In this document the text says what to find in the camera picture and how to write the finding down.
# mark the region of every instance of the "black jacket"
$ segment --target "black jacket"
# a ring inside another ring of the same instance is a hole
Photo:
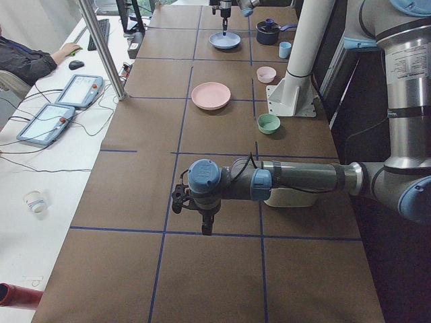
[[[57,68],[51,55],[41,50],[31,50],[0,36],[0,69],[15,74],[28,85],[47,76]]]

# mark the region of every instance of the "plate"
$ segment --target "plate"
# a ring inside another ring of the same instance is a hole
[[[237,47],[240,41],[241,37],[233,32],[226,32],[225,36],[223,36],[222,32],[218,32],[209,37],[211,45],[219,49],[231,49]]]
[[[224,107],[230,100],[230,90],[217,82],[202,83],[191,92],[191,100],[204,110],[216,110]]]

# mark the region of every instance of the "red cylinder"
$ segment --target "red cylinder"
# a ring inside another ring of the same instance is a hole
[[[5,283],[0,284],[0,306],[35,310],[42,295],[43,291]]]

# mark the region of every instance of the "black mouse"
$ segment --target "black mouse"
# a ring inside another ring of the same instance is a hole
[[[83,66],[84,66],[84,62],[83,61],[71,61],[69,63],[69,68],[71,70],[79,69],[80,67],[83,67]]]

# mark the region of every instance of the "white table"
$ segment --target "white table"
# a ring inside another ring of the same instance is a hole
[[[124,62],[130,64],[132,61],[127,54],[127,40],[123,38],[119,17],[108,18],[110,19],[108,47],[116,68],[120,71]],[[85,23],[81,20],[65,42],[73,42],[84,27]],[[78,41],[84,49],[76,56],[67,58],[48,77],[40,79],[36,83],[40,91],[63,89],[73,74],[99,75],[104,78],[105,85],[110,83],[97,51],[86,50],[88,39],[89,33],[86,30]],[[74,59],[83,61],[85,66],[70,71],[68,65]],[[33,87],[29,95],[35,93],[38,91]],[[59,92],[45,94],[52,102],[58,95]],[[22,102],[19,109],[36,114],[45,103],[46,99],[37,95]],[[96,103],[74,121],[83,124],[90,134],[94,134],[109,120],[116,105],[114,90],[109,87]],[[31,118],[29,114],[20,111],[14,116]],[[0,145],[16,141],[16,135],[25,124],[10,120],[0,132]],[[2,154],[1,157],[37,170],[91,169],[108,125],[109,122],[97,135],[91,137],[82,127],[71,124],[59,140],[48,149],[25,155]],[[38,147],[14,143],[0,146],[0,150],[26,152],[36,151]],[[0,159],[0,282],[44,290],[89,176],[89,171],[34,172]],[[23,196],[31,190],[39,190],[47,201],[48,208],[40,215],[32,213],[23,201]],[[2,323],[30,322],[33,315],[32,310],[0,308]]]

